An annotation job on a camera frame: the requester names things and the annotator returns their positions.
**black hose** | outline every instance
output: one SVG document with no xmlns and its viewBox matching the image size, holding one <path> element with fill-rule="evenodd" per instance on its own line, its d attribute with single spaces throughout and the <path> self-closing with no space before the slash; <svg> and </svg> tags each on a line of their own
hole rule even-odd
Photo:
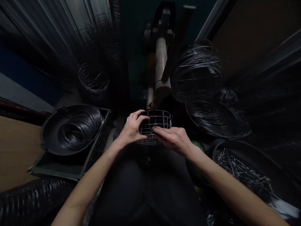
<svg viewBox="0 0 301 226">
<path fill-rule="evenodd" d="M 0 225 L 50 225 L 75 185 L 49 177 L 0 193 Z"/>
</svg>

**person's right hand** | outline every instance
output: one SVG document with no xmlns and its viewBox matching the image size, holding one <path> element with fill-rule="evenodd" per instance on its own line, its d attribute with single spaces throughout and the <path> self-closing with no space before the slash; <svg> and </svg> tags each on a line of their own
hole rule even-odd
<svg viewBox="0 0 301 226">
<path fill-rule="evenodd" d="M 152 129 L 156 134 L 156 138 L 165 147 L 178 152 L 184 157 L 188 157 L 192 151 L 199 149 L 191 143 L 184 128 L 172 127 L 171 129 L 164 129 L 154 126 Z"/>
</svg>

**wooden board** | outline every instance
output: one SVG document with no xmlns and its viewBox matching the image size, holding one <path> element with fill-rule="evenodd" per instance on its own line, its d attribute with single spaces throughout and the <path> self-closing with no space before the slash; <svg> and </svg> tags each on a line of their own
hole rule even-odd
<svg viewBox="0 0 301 226">
<path fill-rule="evenodd" d="M 40 126 L 0 116 L 0 192 L 38 177 L 27 173 L 41 155 Z"/>
</svg>

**coiled metal wire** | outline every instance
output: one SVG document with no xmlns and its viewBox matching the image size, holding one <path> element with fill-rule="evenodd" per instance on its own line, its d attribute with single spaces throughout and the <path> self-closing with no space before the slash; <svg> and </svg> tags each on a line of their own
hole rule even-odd
<svg viewBox="0 0 301 226">
<path fill-rule="evenodd" d="M 172 95 L 179 102 L 212 97 L 220 88 L 222 67 L 210 46 L 195 44 L 179 57 L 171 75 Z"/>
<path fill-rule="evenodd" d="M 237 139 L 251 133 L 241 112 L 215 99 L 187 102 L 185 107 L 191 120 L 215 137 Z"/>
<path fill-rule="evenodd" d="M 98 108 L 91 105 L 79 108 L 59 131 L 61 146 L 71 151 L 86 147 L 94 139 L 103 120 Z"/>
<path fill-rule="evenodd" d="M 78 71 L 81 86 L 94 101 L 104 99 L 109 87 L 110 80 L 107 79 L 107 75 L 104 75 L 102 69 L 100 65 L 85 63 Z"/>
</svg>

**black container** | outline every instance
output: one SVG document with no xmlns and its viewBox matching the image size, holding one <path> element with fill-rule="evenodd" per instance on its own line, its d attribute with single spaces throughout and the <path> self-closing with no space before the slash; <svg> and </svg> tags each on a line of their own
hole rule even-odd
<svg viewBox="0 0 301 226">
<path fill-rule="evenodd" d="M 227 148 L 237 159 L 246 162 L 270 178 L 273 193 L 277 197 L 299 209 L 301 208 L 301 193 L 298 188 L 294 185 L 293 181 L 283 173 L 281 166 L 260 149 L 243 141 L 219 140 L 206 154 L 214 160 L 216 150 L 223 148 Z"/>
<path fill-rule="evenodd" d="M 58 108 L 57 111 L 54 112 L 46 120 L 40 132 L 40 141 L 41 141 L 40 146 L 44 151 L 48 151 L 55 155 L 68 156 L 68 155 L 79 153 L 82 150 L 85 150 L 92 142 L 94 142 L 95 138 L 100 133 L 104 125 L 105 117 L 107 116 L 108 113 L 107 109 L 98 108 L 103 116 L 103 121 L 99 129 L 96 131 L 94 138 L 82 149 L 77 151 L 64 149 L 58 138 L 60 128 L 64 124 L 66 124 L 67 121 L 74 116 L 74 114 L 76 114 L 77 110 L 80 107 L 83 106 L 87 106 L 87 105 L 80 104 L 80 105 L 72 105 L 69 107 Z"/>
<path fill-rule="evenodd" d="M 99 109 L 104 116 L 103 127 L 85 150 L 70 156 L 58 156 L 45 151 L 29 169 L 29 173 L 80 180 L 91 166 L 90 162 L 95 162 L 95 158 L 98 159 L 102 155 L 111 131 L 111 110 Z"/>
</svg>

